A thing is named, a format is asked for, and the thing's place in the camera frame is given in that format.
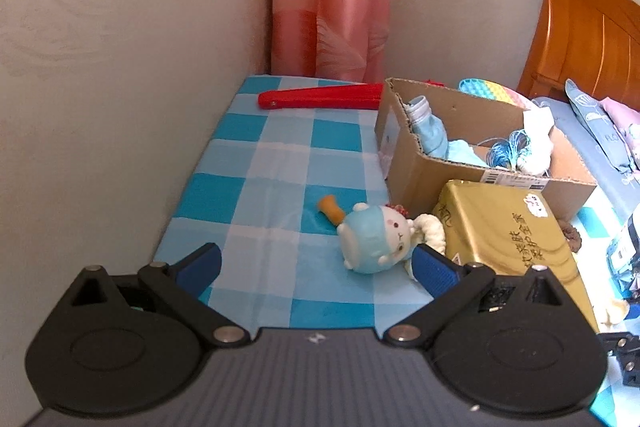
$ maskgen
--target pillow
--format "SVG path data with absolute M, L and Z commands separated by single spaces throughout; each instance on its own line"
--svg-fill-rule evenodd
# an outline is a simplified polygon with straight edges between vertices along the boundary
M 578 89 L 570 78 L 564 84 L 564 90 L 578 121 L 602 147 L 611 164 L 623 174 L 632 172 L 636 164 L 629 158 L 626 143 L 600 103 Z
M 627 107 L 623 103 L 611 100 L 609 97 L 600 102 L 607 111 L 609 118 L 618 128 L 631 151 L 631 155 L 640 169 L 640 112 Z

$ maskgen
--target red plastic object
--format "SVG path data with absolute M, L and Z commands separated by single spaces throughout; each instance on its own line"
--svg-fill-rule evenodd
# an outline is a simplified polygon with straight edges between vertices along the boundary
M 427 82 L 444 87 L 444 84 Z M 271 90 L 258 95 L 258 106 L 261 109 L 378 109 L 383 88 L 384 84 L 353 84 Z

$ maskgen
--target pink pillow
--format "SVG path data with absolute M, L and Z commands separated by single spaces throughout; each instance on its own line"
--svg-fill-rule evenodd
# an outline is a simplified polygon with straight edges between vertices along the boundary
M 600 104 L 622 134 L 640 169 L 640 112 L 609 97 L 602 100 Z

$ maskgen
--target orange toy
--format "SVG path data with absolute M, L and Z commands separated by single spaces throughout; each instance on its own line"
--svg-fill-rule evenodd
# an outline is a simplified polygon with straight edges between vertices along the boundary
M 344 220 L 344 216 L 346 216 L 345 211 L 340 208 L 337 201 L 335 201 L 335 196 L 332 194 L 328 194 L 318 201 L 318 210 L 331 221 L 334 227 L 340 225 Z

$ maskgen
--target blue cloth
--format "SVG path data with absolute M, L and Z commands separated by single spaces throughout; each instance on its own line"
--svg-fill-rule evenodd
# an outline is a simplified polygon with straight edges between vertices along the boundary
M 578 89 L 572 80 L 566 81 L 564 90 L 569 97 L 576 118 L 600 144 L 611 164 L 619 172 L 631 172 L 633 170 L 631 163 L 634 161 L 629 158 L 624 140 L 609 115 L 600 107 L 600 103 Z
M 609 198 L 621 222 L 625 221 L 640 203 L 638 181 L 632 174 L 622 174 L 613 168 L 602 147 L 589 131 L 581 126 L 568 103 L 545 97 L 536 98 L 533 102 L 540 107 L 551 109 L 556 127 L 580 154 L 591 175 L 596 178 L 598 185 Z
M 424 96 L 417 96 L 409 102 L 406 107 L 409 109 L 418 102 L 424 100 Z M 427 156 L 433 156 L 434 158 L 446 158 L 449 143 L 447 142 L 447 131 L 444 129 L 442 120 L 435 116 L 431 112 L 431 109 L 428 110 L 427 115 L 424 115 L 421 118 L 414 119 L 414 115 L 411 115 L 409 111 L 408 116 L 411 120 L 411 129 L 415 134 L 417 134 L 418 139 L 420 139 L 420 145 L 422 146 L 424 153 Z
M 449 142 L 449 150 L 447 150 L 447 160 L 450 162 L 466 163 L 468 165 L 476 165 L 478 167 L 487 167 L 471 146 L 464 140 L 453 140 Z
M 400 264 L 373 275 L 347 270 L 335 227 L 316 209 L 326 194 L 334 194 L 344 210 L 360 201 L 387 202 L 375 111 L 257 107 L 264 90 L 334 84 L 340 83 L 249 77 L 209 142 L 154 257 L 175 263 L 208 241 L 219 245 L 222 271 L 200 299 L 253 334 L 259 327 L 375 327 L 382 333 L 431 301 Z M 606 248 L 621 223 L 599 188 L 585 207 L 593 211 L 582 213 L 588 219 L 583 223 L 578 214 L 572 220 L 582 236 L 578 269 L 592 299 L 610 298 L 615 290 Z M 638 335 L 640 318 L 620 328 Z M 610 426 L 638 427 L 638 390 L 622 386 L 612 357 L 591 410 Z

